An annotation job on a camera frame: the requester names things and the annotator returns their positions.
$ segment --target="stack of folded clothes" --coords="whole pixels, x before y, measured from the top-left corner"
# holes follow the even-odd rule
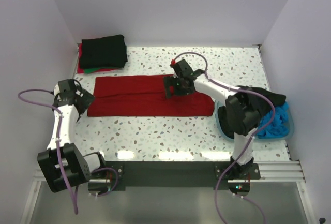
[[[123,68],[128,61],[123,35],[83,39],[79,45],[77,73]]]

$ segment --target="white wall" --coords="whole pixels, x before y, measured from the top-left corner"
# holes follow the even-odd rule
[[[76,42],[124,34],[133,45],[261,44],[287,0],[55,0]]]
[[[17,93],[67,78],[77,46],[54,0],[0,0],[0,34],[0,223],[16,224],[53,126],[51,110]]]
[[[295,135],[318,217],[331,220],[331,0],[289,0],[262,45],[272,90],[288,96]]]

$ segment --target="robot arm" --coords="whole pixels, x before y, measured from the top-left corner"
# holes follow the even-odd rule
[[[224,84],[224,83],[222,83],[222,84],[227,86],[228,88],[239,89],[239,87],[236,87],[236,86],[230,86],[230,85]],[[236,94],[236,92],[221,88],[221,87],[217,86],[216,84],[210,82],[206,78],[205,74],[198,76],[197,79],[194,80],[194,88],[197,92],[206,94],[206,95],[220,101],[224,106],[226,105],[226,100],[230,96],[234,96]],[[256,128],[253,128],[245,136],[234,133],[234,151],[232,154],[233,159],[236,159],[240,155],[240,153],[244,149],[245,145],[247,144],[250,136],[255,131],[256,131]],[[254,142],[254,140],[251,141],[248,148],[245,150],[245,153],[237,161],[237,163],[239,165],[242,166],[242,165],[246,165],[249,162],[253,162],[252,161],[252,159],[253,159],[253,142]]]
[[[59,146],[61,158],[70,185],[77,186],[89,181],[91,172],[105,166],[103,154],[100,152],[83,156],[74,144],[74,126],[95,97],[84,90],[74,79],[58,82],[54,88],[53,106],[62,113]],[[53,192],[66,189],[56,153],[56,133],[59,113],[54,111],[54,128],[47,150],[38,154],[39,166]]]
[[[256,131],[261,118],[269,112],[268,105],[258,100],[255,95],[240,92],[240,88],[219,82],[223,87],[216,85],[206,77],[203,70],[193,71],[189,64],[184,60],[171,64],[174,69],[174,76],[165,77],[167,97],[171,95],[188,95],[194,92],[204,93],[220,101],[227,111],[229,126],[234,130],[234,151],[231,161],[237,159],[234,166],[234,174],[239,176],[253,164],[253,139],[249,143],[245,152],[245,146]]]

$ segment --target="folded black clothing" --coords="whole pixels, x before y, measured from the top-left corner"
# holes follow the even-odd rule
[[[228,123],[227,109],[225,106],[218,108],[217,110],[219,125],[223,133],[231,139],[234,139],[234,131],[230,128]]]
[[[128,62],[123,35],[98,39],[82,39],[80,68],[123,68]]]
[[[250,87],[241,86],[241,85],[239,85],[238,87],[241,88],[241,89],[250,88]],[[286,102],[286,96],[285,95],[276,94],[276,93],[267,91],[266,89],[259,88],[259,87],[251,87],[251,90],[256,92],[256,93],[259,93],[260,95],[265,96],[266,98],[268,98],[272,102],[274,107],[282,106]],[[258,102],[260,104],[261,111],[262,111],[263,115],[267,114],[269,111],[272,110],[270,105],[264,99],[262,99],[261,97],[258,97]]]

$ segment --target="speckled white surface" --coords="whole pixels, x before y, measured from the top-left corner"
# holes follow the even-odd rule
[[[195,51],[209,63],[209,75],[233,85],[268,88],[257,48],[128,47],[125,68],[110,72],[77,74],[93,93],[95,78],[170,74],[170,60],[177,54]],[[193,70],[204,68],[202,59],[186,55]],[[76,126],[76,146],[82,154],[103,151],[106,160],[206,161],[229,160],[234,144],[226,141],[215,117],[87,117]],[[285,140],[255,142],[256,161],[288,161]]]

